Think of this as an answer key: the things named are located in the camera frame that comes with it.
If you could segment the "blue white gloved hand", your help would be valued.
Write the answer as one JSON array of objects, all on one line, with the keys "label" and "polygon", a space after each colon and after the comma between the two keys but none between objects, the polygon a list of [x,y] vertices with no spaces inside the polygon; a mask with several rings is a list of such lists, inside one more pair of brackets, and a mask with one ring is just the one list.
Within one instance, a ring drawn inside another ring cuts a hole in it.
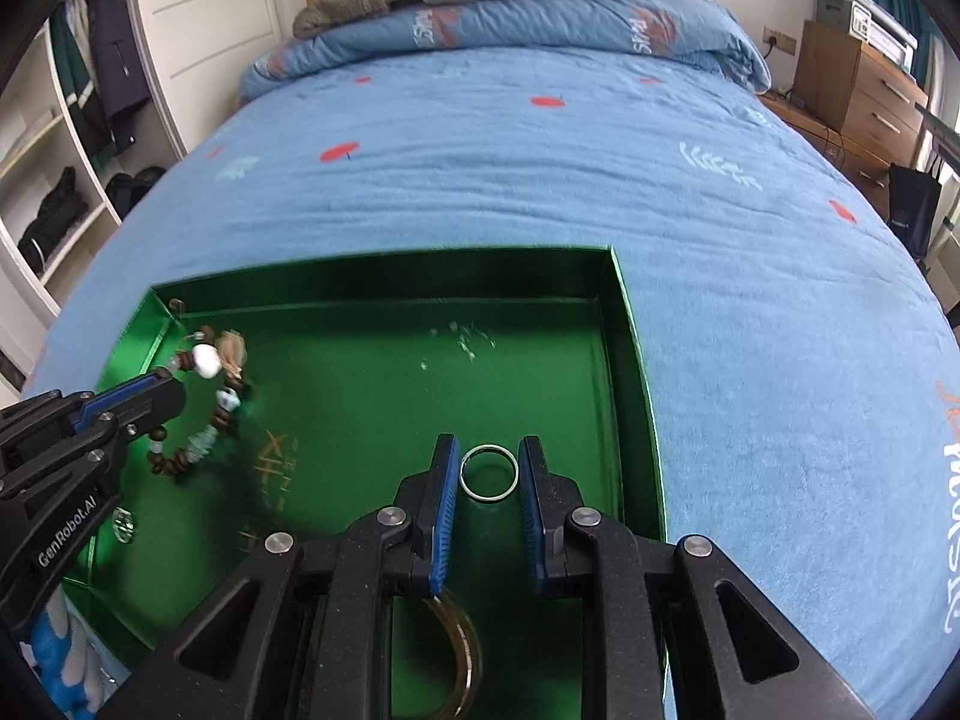
[{"label": "blue white gloved hand", "polygon": [[28,663],[53,705],[68,718],[94,718],[106,700],[101,657],[64,590],[50,595],[29,631]]}]

